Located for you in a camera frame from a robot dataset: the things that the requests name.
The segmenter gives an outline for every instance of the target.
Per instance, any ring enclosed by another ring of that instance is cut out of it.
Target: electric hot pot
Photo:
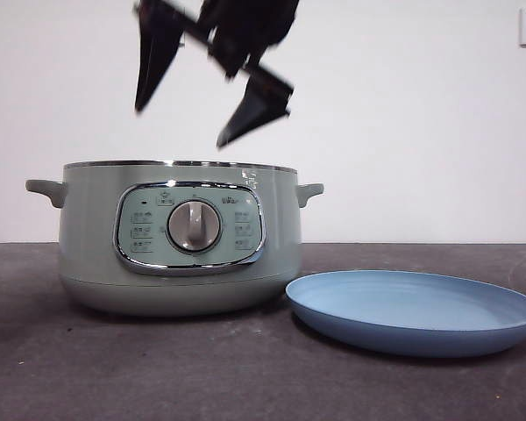
[[[296,171],[206,161],[67,164],[28,180],[60,213],[60,279],[76,301],[139,316],[236,310],[301,268],[300,213],[322,184]]]

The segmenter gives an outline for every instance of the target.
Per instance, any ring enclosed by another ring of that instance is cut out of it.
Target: stainless steel rim
[[[286,171],[297,174],[296,170],[288,167],[274,165],[247,164],[244,162],[218,162],[218,161],[85,161],[66,164],[64,169],[79,167],[116,167],[122,165],[162,165],[164,167],[227,167],[227,168],[256,168],[270,169],[273,171]]]

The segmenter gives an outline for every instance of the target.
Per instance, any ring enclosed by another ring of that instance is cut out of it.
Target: table surface
[[[57,244],[0,244],[0,420],[526,420],[526,340],[433,360],[346,346],[285,296],[211,317],[71,302]],[[303,245],[303,273],[401,269],[526,294],[526,245]]]

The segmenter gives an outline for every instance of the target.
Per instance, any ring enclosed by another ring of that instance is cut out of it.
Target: plate rim
[[[512,292],[514,294],[517,294],[523,298],[526,299],[526,295],[522,292],[515,291],[510,288],[502,287],[500,285],[494,285],[489,282],[482,282],[482,281],[476,281],[474,279],[468,279],[468,278],[462,278],[459,276],[452,276],[452,275],[441,275],[441,274],[432,274],[430,272],[414,272],[414,271],[408,271],[408,270],[391,270],[391,269],[353,269],[353,270],[334,270],[330,272],[318,272],[315,274],[305,275],[301,276],[300,278],[294,279],[293,281],[289,282],[287,287],[285,288],[285,293],[290,301],[293,303],[296,303],[297,305],[300,305],[301,307],[314,311],[316,313],[323,314],[324,316],[330,317],[330,318],[338,318],[342,320],[346,320],[348,322],[353,323],[361,323],[364,325],[371,325],[371,326],[379,326],[379,327],[387,327],[392,329],[406,329],[406,330],[412,330],[412,331],[422,331],[422,332],[498,332],[498,331],[506,331],[510,329],[517,329],[519,327],[526,326],[526,320],[523,322],[510,324],[510,325],[504,325],[503,327],[496,327],[496,328],[489,328],[489,329],[435,329],[435,328],[427,328],[427,327],[411,327],[411,326],[401,326],[401,325],[387,325],[387,324],[381,324],[381,323],[374,323],[374,322],[367,322],[365,320],[358,320],[355,318],[345,318],[343,316],[335,316],[330,313],[326,313],[322,310],[317,310],[315,308],[309,307],[308,305],[302,304],[299,301],[295,300],[292,297],[291,289],[293,288],[294,284],[307,279],[311,277],[319,277],[323,275],[331,275],[331,274],[362,274],[362,273],[396,273],[396,274],[409,274],[409,275],[427,275],[427,276],[436,276],[436,277],[442,277],[442,278],[451,278],[451,279],[458,279],[460,281],[467,281],[467,282],[473,282],[473,283],[480,283],[483,285],[487,285],[489,287],[497,288],[497,289],[504,289],[508,291],[509,293]]]

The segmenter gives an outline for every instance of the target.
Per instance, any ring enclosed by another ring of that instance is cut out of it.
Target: black robotic claw
[[[136,110],[148,104],[186,32],[208,48],[228,78],[239,70],[251,76],[244,98],[218,137],[218,147],[287,116],[293,88],[263,68],[259,59],[268,46],[286,36],[297,5],[298,0],[205,0],[195,21],[167,1],[141,0],[136,7],[140,26]]]

